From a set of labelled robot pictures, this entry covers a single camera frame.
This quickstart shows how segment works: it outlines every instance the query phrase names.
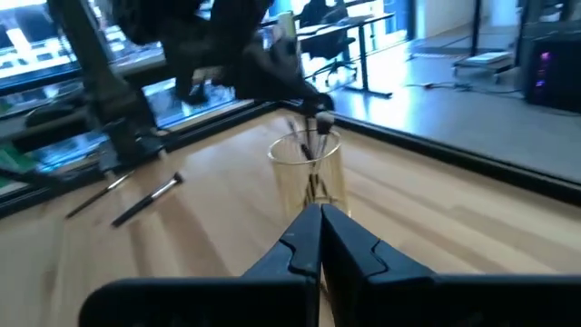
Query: wooden table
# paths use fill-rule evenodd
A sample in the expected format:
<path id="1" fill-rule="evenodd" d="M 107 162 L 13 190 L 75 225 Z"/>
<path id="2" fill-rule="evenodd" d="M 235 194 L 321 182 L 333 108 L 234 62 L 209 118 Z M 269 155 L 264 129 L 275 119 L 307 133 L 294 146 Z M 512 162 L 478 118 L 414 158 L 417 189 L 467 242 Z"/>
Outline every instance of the wooden table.
<path id="1" fill-rule="evenodd" d="M 144 166 L 71 221 L 95 184 L 0 221 L 0 326 L 76 325 L 95 288 L 133 276 L 236 276 L 278 240 L 266 156 L 279 111 L 171 154 L 185 184 L 131 223 L 109 223 L 172 170 Z M 581 210 L 339 130 L 353 218 L 437 272 L 581 273 Z M 321 298 L 321 326 L 331 326 Z"/>

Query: clear glass cup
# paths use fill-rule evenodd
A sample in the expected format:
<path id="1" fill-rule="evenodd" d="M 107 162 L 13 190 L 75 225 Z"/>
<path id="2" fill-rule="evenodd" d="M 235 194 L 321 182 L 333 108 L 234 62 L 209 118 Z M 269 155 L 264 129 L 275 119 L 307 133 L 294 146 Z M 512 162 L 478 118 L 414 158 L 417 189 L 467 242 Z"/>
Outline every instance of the clear glass cup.
<path id="1" fill-rule="evenodd" d="M 301 144 L 310 144 L 315 158 L 308 160 Z M 269 150 L 284 216 L 290 222 L 310 203 L 331 203 L 349 214 L 340 154 L 340 135 L 326 141 L 310 130 L 282 136 Z"/>

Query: light wood tabletop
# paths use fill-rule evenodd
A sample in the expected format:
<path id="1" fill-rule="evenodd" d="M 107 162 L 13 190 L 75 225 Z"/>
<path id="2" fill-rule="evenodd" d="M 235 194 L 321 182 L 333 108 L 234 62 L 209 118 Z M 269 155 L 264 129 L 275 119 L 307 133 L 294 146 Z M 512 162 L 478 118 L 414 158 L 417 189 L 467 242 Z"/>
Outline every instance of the light wood tabletop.
<path id="1" fill-rule="evenodd" d="M 280 110 L 140 168 L 78 216 L 91 185 L 0 221 L 0 325 L 76 325 L 86 296 L 136 276 L 237 276 L 290 224 L 269 145 Z M 437 272 L 581 273 L 581 210 L 338 130 L 352 217 Z M 185 183 L 130 223 L 112 219 L 179 169 Z M 321 326 L 331 326 L 321 298 Z"/>

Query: black desk leg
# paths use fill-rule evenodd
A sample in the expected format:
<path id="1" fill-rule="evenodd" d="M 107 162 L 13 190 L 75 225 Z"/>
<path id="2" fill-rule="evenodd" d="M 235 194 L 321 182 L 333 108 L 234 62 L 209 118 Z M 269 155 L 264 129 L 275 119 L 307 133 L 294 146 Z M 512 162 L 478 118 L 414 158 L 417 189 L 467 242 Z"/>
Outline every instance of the black desk leg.
<path id="1" fill-rule="evenodd" d="M 359 56 L 361 57 L 361 79 L 363 91 L 369 91 L 369 77 L 367 72 L 367 47 L 365 46 L 365 26 L 359 26 Z"/>

